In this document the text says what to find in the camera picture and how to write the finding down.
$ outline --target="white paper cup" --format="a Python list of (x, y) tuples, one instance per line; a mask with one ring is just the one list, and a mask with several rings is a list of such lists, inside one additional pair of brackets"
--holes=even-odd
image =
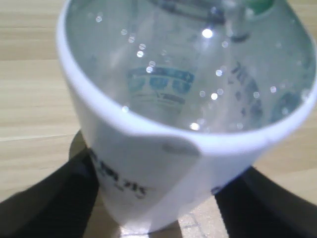
[(144, 233), (169, 225), (293, 132), (314, 107), (315, 83), (302, 105), (284, 119), (228, 134), (181, 130), (127, 112), (90, 80), (72, 54), (65, 27), (71, 2), (57, 25), (58, 56), (105, 207), (122, 226)]

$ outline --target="wooden table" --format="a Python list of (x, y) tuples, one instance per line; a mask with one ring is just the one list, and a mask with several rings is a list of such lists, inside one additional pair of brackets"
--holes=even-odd
[[(25, 190), (68, 160), (79, 124), (56, 59), (54, 34), (63, 0), (2, 0), (0, 8), (0, 202)], [(317, 1), (290, 0), (317, 38)], [(317, 204), (317, 111), (255, 166), (296, 195)], [(227, 237), (213, 198), (185, 216), (209, 238)], [(95, 207), (87, 237), (101, 237)], [(198, 228), (184, 237), (201, 237)]]

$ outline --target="water droplet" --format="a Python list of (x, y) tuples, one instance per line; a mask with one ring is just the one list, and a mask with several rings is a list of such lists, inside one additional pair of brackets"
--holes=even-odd
[(271, 93), (276, 93), (276, 91), (277, 91), (277, 89), (276, 89), (275, 86), (272, 86), (272, 87), (270, 88), (270, 90), (271, 90)]
[(224, 47), (224, 48), (227, 48), (227, 47), (229, 46), (228, 42), (226, 42), (226, 41), (222, 42), (221, 45), (222, 45), (222, 47)]
[(149, 66), (155, 67), (155, 65), (156, 65), (156, 63), (155, 63), (154, 61), (150, 61), (150, 62), (149, 62)]
[(242, 129), (243, 129), (243, 127), (244, 127), (244, 126), (243, 126), (243, 124), (242, 124), (242, 123), (238, 123), (238, 124), (237, 124), (237, 128), (238, 128), (238, 130), (242, 130)]
[(91, 19), (91, 18), (94, 17), (94, 14), (93, 14), (92, 12), (89, 12), (89, 13), (87, 14), (87, 17), (88, 17), (89, 19)]
[(205, 29), (202, 31), (202, 35), (205, 38), (211, 38), (213, 36), (213, 32), (211, 29)]
[(254, 98), (259, 98), (260, 97), (260, 93), (259, 92), (254, 92), (253, 93), (253, 97)]
[(204, 98), (204, 97), (206, 96), (206, 92), (205, 92), (205, 91), (200, 91), (200, 92), (199, 92), (199, 95), (200, 95), (202, 98)]
[(200, 124), (200, 125), (203, 125), (203, 124), (205, 124), (205, 119), (199, 118), (199, 119), (197, 120), (197, 123)]
[(227, 67), (223, 65), (220, 67), (220, 70), (225, 73), (227, 71)]
[(213, 100), (217, 100), (217, 98), (218, 98), (218, 94), (216, 94), (216, 93), (212, 93), (212, 95), (211, 95), (211, 99), (213, 99)]
[(211, 132), (211, 127), (210, 127), (210, 126), (206, 127), (206, 128), (204, 129), (204, 132), (205, 132), (205, 133), (210, 133), (210, 132)]
[(141, 57), (143, 57), (143, 55), (144, 55), (143, 51), (138, 51), (137, 52), (137, 57), (141, 58)]
[(218, 94), (218, 95), (222, 95), (222, 94), (223, 94), (223, 89), (222, 89), (222, 88), (219, 88), (219, 89), (217, 90), (217, 94)]
[(200, 125), (197, 123), (191, 123), (189, 126), (192, 130), (199, 130), (200, 129)]
[(280, 42), (277, 42), (277, 43), (275, 44), (275, 47), (278, 48), (278, 49), (280, 49), (280, 48), (282, 48), (282, 44), (281, 44)]
[(288, 112), (288, 109), (287, 108), (282, 108), (282, 114), (283, 115), (287, 115), (289, 112)]
[(216, 75), (217, 75), (218, 77), (222, 76), (222, 71), (221, 71), (220, 69), (218, 69), (218, 70), (216, 71)]
[(302, 94), (301, 94), (301, 97), (302, 97), (302, 100), (305, 102), (308, 100), (309, 96), (310, 96), (310, 93), (311, 91), (309, 89), (304, 89), (302, 91)]
[(145, 44), (140, 44), (140, 45), (139, 45), (139, 49), (140, 49), (140, 50), (145, 50), (146, 47), (147, 47), (147, 46), (146, 46)]
[(122, 111), (123, 111), (124, 113), (127, 113), (127, 112), (129, 111), (129, 107), (123, 106), (123, 107), (122, 107)]
[(101, 16), (97, 16), (97, 17), (96, 17), (96, 22), (99, 23), (99, 22), (102, 22), (102, 20), (103, 20), (103, 18), (102, 18)]
[(133, 36), (130, 36), (128, 42), (129, 42), (129, 43), (133, 43), (134, 40), (135, 40), (135, 38), (134, 38)]
[(125, 36), (126, 34), (128, 34), (128, 31), (126, 29), (122, 29), (121, 30), (121, 35)]
[(149, 67), (146, 68), (146, 71), (147, 71), (147, 73), (152, 73), (153, 72), (153, 68), (149, 66)]

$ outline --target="bottle label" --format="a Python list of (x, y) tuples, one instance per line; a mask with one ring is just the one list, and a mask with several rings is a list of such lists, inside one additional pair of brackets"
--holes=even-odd
[(139, 67), (128, 71), (131, 106), (159, 105), (180, 113), (194, 82), (188, 71), (168, 67)]

